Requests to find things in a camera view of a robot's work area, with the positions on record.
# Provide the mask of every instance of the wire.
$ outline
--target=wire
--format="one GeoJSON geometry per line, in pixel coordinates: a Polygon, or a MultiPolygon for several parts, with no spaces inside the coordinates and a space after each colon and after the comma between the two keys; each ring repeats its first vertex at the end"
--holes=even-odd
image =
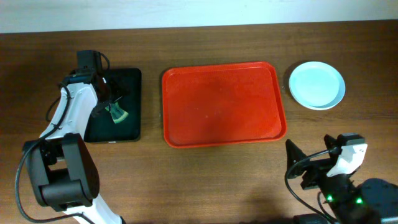
{"type": "Polygon", "coordinates": [[[109,70],[111,68],[111,62],[109,61],[109,59],[105,56],[104,53],[98,52],[100,56],[102,56],[105,60],[106,63],[108,64],[108,67],[106,68],[107,70],[109,70]]]}
{"type": "Polygon", "coordinates": [[[19,197],[19,177],[21,176],[21,170],[22,170],[22,167],[24,166],[24,162],[25,162],[26,158],[33,151],[33,149],[35,149],[42,141],[44,141],[47,137],[52,135],[60,127],[60,125],[62,124],[62,121],[65,119],[65,116],[67,115],[67,111],[69,109],[71,96],[70,96],[70,92],[69,92],[68,87],[65,84],[63,84],[63,83],[61,83],[60,85],[63,86],[64,89],[67,92],[67,103],[65,105],[65,108],[63,109],[63,113],[61,115],[60,120],[58,121],[57,124],[54,125],[53,129],[51,131],[47,132],[46,134],[44,134],[42,137],[38,138],[38,140],[35,143],[33,143],[33,145],[31,145],[31,147],[28,148],[28,150],[26,150],[24,152],[24,154],[22,155],[22,158],[19,161],[17,174],[15,176],[15,186],[14,186],[14,188],[15,188],[15,198],[16,198],[17,206],[18,206],[18,209],[19,209],[21,215],[24,218],[26,218],[28,221],[33,222],[33,223],[47,223],[47,222],[53,222],[53,221],[57,221],[57,220],[63,220],[65,218],[70,218],[70,217],[81,217],[84,220],[86,220],[88,223],[94,224],[89,218],[85,217],[84,214],[82,214],[82,213],[73,213],[73,214],[70,214],[70,215],[62,215],[62,216],[59,216],[59,217],[47,218],[47,219],[41,219],[41,220],[34,219],[34,218],[28,216],[28,214],[26,214],[24,208],[22,207],[21,199],[19,197]]]}
{"type": "Polygon", "coordinates": [[[320,197],[321,194],[322,194],[322,192],[318,192],[318,196],[317,196],[317,200],[318,200],[318,205],[319,205],[319,207],[321,208],[322,212],[323,212],[328,218],[330,218],[330,219],[333,220],[334,222],[337,222],[338,220],[337,220],[335,217],[331,216],[331,215],[325,210],[325,208],[323,208],[323,205],[322,205],[322,203],[321,203],[321,197],[320,197]]]}
{"type": "Polygon", "coordinates": [[[309,160],[309,159],[312,159],[312,158],[314,158],[314,157],[324,155],[324,154],[326,154],[326,153],[329,153],[329,150],[324,150],[324,151],[317,152],[317,153],[315,153],[315,154],[309,155],[309,156],[307,156],[306,158],[304,158],[304,159],[302,159],[302,160],[296,162],[295,164],[293,164],[293,165],[290,167],[290,169],[288,169],[288,170],[286,171],[286,173],[285,173],[285,185],[286,185],[286,187],[287,187],[287,190],[289,190],[289,192],[293,195],[293,197],[295,197],[300,203],[302,203],[303,205],[305,205],[307,208],[309,208],[309,209],[312,210],[313,212],[319,214],[319,215],[322,216],[324,219],[328,220],[330,223],[334,224],[335,222],[334,222],[332,219],[330,219],[329,217],[327,217],[327,216],[326,216],[325,214],[323,214],[321,211],[317,210],[316,208],[314,208],[314,207],[312,207],[311,205],[309,205],[309,204],[307,204],[306,202],[304,202],[304,201],[292,190],[292,188],[291,188],[290,185],[289,185],[289,180],[288,180],[288,178],[287,178],[287,177],[290,175],[290,173],[294,170],[294,168],[296,168],[299,164],[301,164],[301,163],[303,163],[303,162],[305,162],[305,161],[307,161],[307,160],[309,160]]]}
{"type": "Polygon", "coordinates": [[[51,112],[52,108],[55,106],[55,104],[56,104],[60,99],[61,99],[61,96],[58,97],[56,100],[54,100],[54,102],[50,105],[49,109],[47,110],[47,112],[46,112],[46,114],[45,114],[45,120],[46,120],[47,122],[51,122],[51,120],[49,119],[50,112],[51,112]]]}

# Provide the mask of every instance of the wooden surface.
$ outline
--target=wooden surface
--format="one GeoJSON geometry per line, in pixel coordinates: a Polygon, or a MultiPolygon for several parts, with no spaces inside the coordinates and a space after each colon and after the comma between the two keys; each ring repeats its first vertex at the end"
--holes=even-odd
{"type": "MultiPolygon", "coordinates": [[[[59,95],[55,84],[76,67],[76,51],[85,49],[105,53],[113,68],[142,71],[141,140],[87,144],[101,195],[127,223],[237,223],[310,213],[284,186],[287,138],[310,154],[325,148],[325,134],[362,134],[369,147],[355,184],[371,177],[398,183],[397,21],[0,35],[4,223],[26,223],[13,190],[22,145],[45,129],[45,112],[59,95]],[[166,69],[261,60],[273,64],[279,77],[285,138],[186,150],[166,144],[160,113],[166,69]],[[344,77],[346,95],[335,108],[308,110],[289,95],[289,72],[306,60],[329,63],[344,77]]],[[[299,183],[291,181],[315,206],[317,190],[304,192],[299,183]]],[[[25,170],[21,197],[33,217],[59,215],[37,205],[25,170]]]]}

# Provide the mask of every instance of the wood grain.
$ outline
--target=wood grain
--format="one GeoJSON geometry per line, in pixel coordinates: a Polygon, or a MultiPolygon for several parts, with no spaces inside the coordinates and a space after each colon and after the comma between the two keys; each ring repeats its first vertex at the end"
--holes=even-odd
{"type": "MultiPolygon", "coordinates": [[[[310,213],[284,187],[287,138],[313,153],[324,149],[325,134],[360,133],[369,149],[355,183],[370,177],[398,183],[397,37],[397,21],[0,35],[0,217],[27,223],[13,190],[22,145],[46,127],[45,112],[59,95],[55,84],[85,49],[105,53],[113,68],[142,71],[141,140],[87,144],[101,195],[127,223],[237,223],[310,213]],[[277,70],[285,138],[187,150],[166,144],[160,113],[166,69],[262,60],[277,70]],[[289,73],[306,60],[329,63],[343,75],[346,95],[335,108],[308,110],[290,96],[289,73]]],[[[300,179],[291,183],[316,205],[316,190],[300,190],[300,179]]],[[[59,215],[37,205],[25,170],[21,197],[33,217],[59,215]]]]}

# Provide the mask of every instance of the white backdrop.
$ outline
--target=white backdrop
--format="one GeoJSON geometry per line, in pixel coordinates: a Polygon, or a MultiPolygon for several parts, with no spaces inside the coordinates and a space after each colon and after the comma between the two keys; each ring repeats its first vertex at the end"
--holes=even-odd
{"type": "Polygon", "coordinates": [[[398,19],[398,0],[0,0],[0,32],[398,19]]]}

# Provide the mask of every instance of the white plate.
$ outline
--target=white plate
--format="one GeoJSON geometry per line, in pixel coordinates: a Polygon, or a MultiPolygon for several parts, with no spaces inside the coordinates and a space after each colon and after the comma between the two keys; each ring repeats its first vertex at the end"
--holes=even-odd
{"type": "Polygon", "coordinates": [[[289,88],[294,99],[313,110],[327,110],[344,97],[343,77],[332,66],[322,62],[306,62],[290,75],[289,88]]]}

